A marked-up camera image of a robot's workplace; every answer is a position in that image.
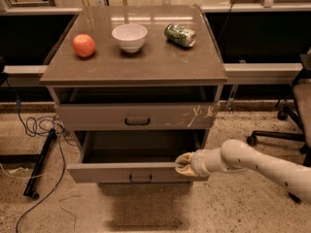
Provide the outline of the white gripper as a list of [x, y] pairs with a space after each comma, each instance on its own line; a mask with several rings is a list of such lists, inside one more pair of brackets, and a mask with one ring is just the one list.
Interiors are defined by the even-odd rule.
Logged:
[[221, 157], [220, 149], [197, 150], [195, 153], [186, 152], [175, 160], [178, 164], [190, 164], [176, 167], [177, 173], [186, 177], [208, 177], [213, 172], [225, 171], [227, 165]]

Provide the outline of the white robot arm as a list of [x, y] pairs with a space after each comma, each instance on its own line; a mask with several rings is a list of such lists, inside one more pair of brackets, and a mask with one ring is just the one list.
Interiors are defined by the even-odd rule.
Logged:
[[227, 140], [213, 150], [186, 152], [175, 160], [175, 170], [187, 177], [209, 177], [213, 172], [251, 169], [311, 203], [311, 168], [261, 153], [239, 140]]

